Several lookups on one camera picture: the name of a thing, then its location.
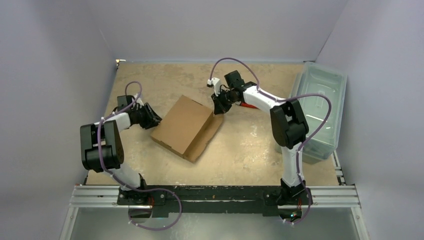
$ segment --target gray wall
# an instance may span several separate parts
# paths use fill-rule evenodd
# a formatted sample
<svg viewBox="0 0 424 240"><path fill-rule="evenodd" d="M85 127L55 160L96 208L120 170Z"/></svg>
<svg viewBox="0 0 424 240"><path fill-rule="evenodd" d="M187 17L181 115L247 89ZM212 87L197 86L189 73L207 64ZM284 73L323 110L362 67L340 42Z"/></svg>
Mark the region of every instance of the gray wall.
<svg viewBox="0 0 424 240"><path fill-rule="evenodd" d="M84 0L0 3L0 233L58 239L86 171L80 125L105 109L114 58Z"/></svg>
<svg viewBox="0 0 424 240"><path fill-rule="evenodd" d="M348 0L88 0L130 61L315 60Z"/></svg>
<svg viewBox="0 0 424 240"><path fill-rule="evenodd" d="M350 0L317 59L348 74L337 151L373 240L424 237L423 10Z"/></svg>

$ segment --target cable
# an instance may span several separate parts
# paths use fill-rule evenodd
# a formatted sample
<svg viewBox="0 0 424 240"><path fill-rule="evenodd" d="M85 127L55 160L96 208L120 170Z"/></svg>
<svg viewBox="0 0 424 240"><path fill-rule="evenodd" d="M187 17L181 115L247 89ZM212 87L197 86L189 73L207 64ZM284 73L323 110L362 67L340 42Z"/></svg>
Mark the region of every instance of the cable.
<svg viewBox="0 0 424 240"><path fill-rule="evenodd" d="M217 66L217 64L219 63L219 62L221 62L221 61L223 61L223 60L233 60L233 61L235 61L235 62L238 62L238 63L240 63L241 65L243 65L244 67L246 67L246 69L247 70L249 70L249 72L253 75L253 77L254 77L254 79L256 80L256 82L257 82L257 85L256 85L256 89L257 89L257 91L260 93L260 94L262 94L263 96L265 96L265 97L267 97L267 98L269 98L269 99L271 99L271 100L273 100L273 101L275 101L275 102L277 102L277 103L284 103L284 102L287 102L287 101L292 101L292 100L296 100L296 99L301 99L301 98L306 98L306 97L320 97L320 98L324 98L326 101L327 101L327 103L328 103L328 111L327 111L327 115L325 116L325 118L324 118L324 120L322 121L322 123L318 126L318 128L309 136L309 137L307 137L306 139L305 139L305 141L303 141L300 145L299 145L299 147L297 148L297 151L296 151L296 170L297 170L297 176L298 176L298 178L299 178L299 181L300 181L300 183L302 184L302 186L305 188L305 191L306 191L306 194L307 194L307 196L308 196L308 205L307 205L307 209L306 209L306 212L305 212L305 214L302 214L302 218L301 219L299 219L298 221L296 221L296 222L292 222L291 224L298 224L298 223L300 223L300 222L302 222L303 221L303 219L305 219L305 217L308 215L308 213L309 213L309 210L311 209L311 205L312 205L312 195L311 195L311 191L309 190L309 188L307 188L306 187L306 185L304 184L304 182L303 182L303 180L302 180L302 177L301 177L301 169L300 169L300 163L299 163L299 152L300 152L300 150L302 150L302 148L306 145L306 143L308 143L309 142L309 140L311 140L312 139L312 137L313 136L315 136L315 134L317 134L318 133L318 131L319 130L321 130L321 128L323 128L323 126L326 124L326 122L327 122L327 120L329 119L329 117L330 117L330 113L331 113L331 110L332 110L332 104L331 104L331 101L330 101L330 99L328 98L328 97L326 97L325 95L322 95L322 94L318 94L318 93L308 93L308 94L304 94L304 95L299 95L299 96L294 96L294 97L291 97L291 98L287 98L287 99L284 99L284 98L276 98L276 97L273 97L272 95L270 95L269 93L267 93L267 92L265 92L265 91L262 91L261 90L261 88L259 87L259 84L260 84L260 81L259 81L259 78L256 76L256 74L253 72L253 70L249 67L249 66L247 66L244 62L242 62L242 61L240 61L240 60L238 60L238 59L236 59L236 58L233 58L233 57L223 57L223 58L221 58L221 59L219 59L218 61L216 61L215 62L215 64L213 65L213 67L212 67L212 70L210 71L210 76L209 76L209 79L212 79L212 75L214 74L214 70L215 70L215 67Z"/></svg>
<svg viewBox="0 0 424 240"><path fill-rule="evenodd" d="M149 193L149 192L154 192L154 191L165 191L165 192L168 192L168 193L172 194L176 198L176 200L178 201L178 205L179 205L179 213L178 213L178 216L176 217L176 219L171 224L169 224L168 226L159 227L159 228L143 226L143 225L140 225L140 224L134 222L131 219L130 215L128 214L129 223L135 225L136 227L139 227L139 228L142 228L142 229L146 229L146 230L150 230L150 231L162 231L162 230L166 230L166 229L171 228L172 226L174 226L178 222L178 220L180 220L181 215L183 213L183 206L181 204L180 198L173 191L168 190L168 189L165 189L165 188L152 188L152 189L147 189L147 190L140 190L140 189L137 189L135 186L128 185L125 182L123 182L122 180L120 180L117 176L115 176L112 171L110 171L109 169L107 169L106 166L105 166L105 162L103 160L102 145L100 144L101 141L102 141L102 138L100 136L101 129L102 129L102 124L106 120L108 120L109 118L111 118L111 117L113 117L113 116L115 116L117 114L121 114L121 113L125 112L127 109L131 108L131 106L133 104L135 104L137 102L137 99L142 95L143 87L142 87L142 84L139 83L138 81L129 82L125 86L125 95L127 95L128 86L131 85L131 84L138 84L138 86L139 86L140 91L138 92L137 98L133 98L132 103L129 104L128 106L124 107L122 110L120 110L118 112L113 112L112 114L110 114L107 117L102 117L101 120L100 120L100 122L99 122L99 124L98 124L98 128L97 128L97 142L99 143L98 144L98 156L100 158L100 165L101 165L101 168L103 169L103 171L105 171L106 173L110 174L110 176L115 181L117 181L120 185L122 185L124 187L127 187L127 188L129 188L129 189L131 189L133 191L139 192L139 193Z"/></svg>

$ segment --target cardboard box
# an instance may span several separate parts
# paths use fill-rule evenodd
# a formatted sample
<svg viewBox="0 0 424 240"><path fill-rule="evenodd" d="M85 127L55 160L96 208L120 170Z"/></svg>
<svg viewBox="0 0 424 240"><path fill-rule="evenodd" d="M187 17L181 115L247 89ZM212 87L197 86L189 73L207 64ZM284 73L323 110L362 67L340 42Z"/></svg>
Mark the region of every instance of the cardboard box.
<svg viewBox="0 0 424 240"><path fill-rule="evenodd" d="M153 141L194 163L224 121L224 115L184 95L150 134Z"/></svg>

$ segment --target purple cable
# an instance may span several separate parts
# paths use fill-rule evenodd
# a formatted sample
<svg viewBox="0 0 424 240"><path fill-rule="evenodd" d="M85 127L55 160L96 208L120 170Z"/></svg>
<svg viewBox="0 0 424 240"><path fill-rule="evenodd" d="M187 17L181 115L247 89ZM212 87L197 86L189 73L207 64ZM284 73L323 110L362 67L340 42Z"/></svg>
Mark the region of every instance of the purple cable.
<svg viewBox="0 0 424 240"><path fill-rule="evenodd" d="M131 106L132 106L133 104L135 104L135 103L136 103L136 101L137 101L137 99L138 99L138 98L142 95L142 90L143 90L143 88L142 88L142 84L141 84L141 83L139 83L138 81L132 81L132 82L129 82L129 83L125 86L125 95L127 95L127 88L128 88L128 86L129 86L129 85L131 85L131 84L138 84L138 86L139 86L139 88L140 88L140 91L138 92L137 98L134 98L134 99L132 100L132 103L131 103L130 105L128 105L128 106L126 106L126 107L124 107L122 110L120 110L120 111L116 112L115 114L113 114L113 113L112 113L112 114L110 114L110 115L109 115L109 116L107 116L107 117L104 117L104 118L102 117L102 118L101 118L101 120L100 120L100 122L99 122L99 124L98 124L98 128L97 128L97 142L98 142L98 143L100 143L100 142L102 141L102 138L101 138L101 136L100 136L100 132L101 132L101 129L102 129L102 124L103 124L106 120L108 120L109 118L111 118L111 117L113 117L113 116L115 116L115 115L121 114L121 113L125 112L127 109L131 108ZM137 189L135 186L128 185L128 184L126 184L125 182L123 182L122 180L120 180L119 178L117 178L117 177L114 175L114 173L113 173L112 171L110 171L110 170L108 170L108 169L106 168L106 166L105 166L105 162L104 162L104 160L103 160L103 153L102 153L102 145L101 145L101 144L99 144L99 145L98 145L98 156L99 156L99 158L100 158L100 165L101 165L101 168L103 169L103 171L105 171L106 173L110 174L110 175L112 176L112 178L113 178L115 181L117 181L120 185L122 185L122 186L124 186L124 187L127 187L127 188L129 188L129 189L131 189L131 190L133 190L133 191L140 192L140 193L148 193L148 192L153 192L153 191L165 191L165 192L168 192L168 193L172 194L172 195L176 198L176 200L178 201L178 205L179 205L179 213L178 213L178 216L177 216L177 217L176 217L176 219L175 219L175 220L174 220L171 224L169 224L168 226L159 227L159 228L143 226L143 225L140 225L140 224L138 224L138 223L135 223L135 222L131 219L131 217L128 215L128 217L129 217L129 222L130 222L130 223L132 223L134 226L139 227L139 228L142 228L142 229L146 229L146 230L150 230L150 231L162 231L162 230L167 230L167 229L171 228L172 226L174 226L174 225L178 222L178 220L180 220L181 215L183 214L183 206L182 206L182 204L181 204L181 200L180 200L180 198L179 198L179 197L178 197L178 196L177 196L174 192L172 192L171 190L165 189L165 188L152 188L152 189L148 189L148 190L140 190L140 189Z"/></svg>
<svg viewBox="0 0 424 240"><path fill-rule="evenodd" d="M303 141L301 144L300 144L300 146L297 148L297 151L296 151L296 169L297 169L297 176L298 176L298 178L299 178L299 181L300 181L300 183L302 184L302 186L305 188L305 190L306 190L306 194L307 194L307 196L308 196L308 203L307 203L307 209L306 209L306 212L305 212L305 214L303 214L303 216L302 216L302 218L301 219L299 219L298 221L296 221L296 222L292 222L292 224L294 225L294 224L298 224L298 223L300 223L300 222L302 222L304 219L305 219L305 217L308 215L308 213L309 213L309 211L310 211L310 209L311 209L311 205L312 205L312 194L311 194L311 191L306 187L306 185L304 184L304 182L302 181L302 177L301 177L301 175L300 175L300 172L301 172L301 168L300 168L300 163L299 163L299 151L306 145L306 143L308 143L309 142L309 140L313 137L313 136L315 136L315 134L317 134L318 133L318 131L319 130L321 130L321 128L323 128L323 126L326 124L326 122L327 122L327 120L329 119L329 117L330 117L330 113L331 113L331 110L332 110L332 104L331 104L331 101L330 101L330 99L328 98L328 97L326 97L325 95L322 95L322 94L318 94L318 93L308 93L308 94L304 94L304 95L299 95L299 96L294 96L294 97L291 97L291 98L287 98L287 99L283 99L283 98L275 98L275 97L273 97L272 95L270 95L270 94L268 94L268 93L266 93L266 92L264 92L264 91L261 91L261 88L259 87L259 84L260 84L260 81L259 81L259 78L256 76L256 74L253 72L253 70L249 67L249 66L247 66L244 62L242 62L242 61L240 61L240 60L238 60L238 59L236 59L236 58L233 58L233 57L223 57L223 58L221 58L221 59L219 59L218 61L216 61L215 62L215 64L213 65L213 67L212 67L212 70L210 71L210 76L209 76L209 79L212 79L212 75L214 74L214 70L215 70L215 67L218 65L218 63L219 62L221 62L221 61L223 61L223 60L233 60L233 61L236 61L236 62L238 62L238 63L240 63L241 65L243 65L244 67L246 67L247 68L247 70L249 70L249 72L253 75L253 77L254 77L254 79L256 80L256 82L257 82L257 85L256 85L256 89L257 89L257 91L260 93L260 94L262 94L263 96L265 96L265 97L267 97L267 98L269 98L269 99L271 99L271 100L273 100L273 101L275 101L275 102L278 102L278 103L284 103L284 102L287 102L287 101L291 101L291 100L296 100L296 99L301 99L301 98L306 98L306 97L320 97L320 98L324 98L326 101L327 101L327 103L328 103L328 111L327 111L327 115L325 116L325 118L324 118L324 120L322 121L322 123L318 126L318 128L309 136L309 137L307 137L306 139L305 139L305 141Z"/></svg>

